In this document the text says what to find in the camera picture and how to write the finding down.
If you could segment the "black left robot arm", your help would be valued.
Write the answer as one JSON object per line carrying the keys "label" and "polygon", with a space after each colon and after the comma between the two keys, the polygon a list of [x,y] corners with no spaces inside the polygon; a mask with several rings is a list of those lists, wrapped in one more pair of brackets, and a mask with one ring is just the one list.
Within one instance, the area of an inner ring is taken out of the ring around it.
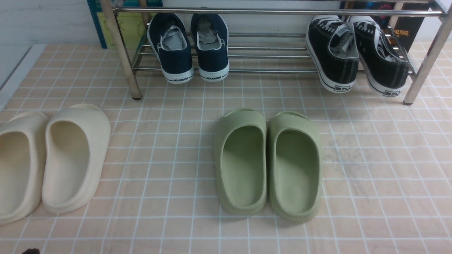
{"label": "black left robot arm", "polygon": [[22,254],[40,254],[40,250],[36,248],[26,249]]}

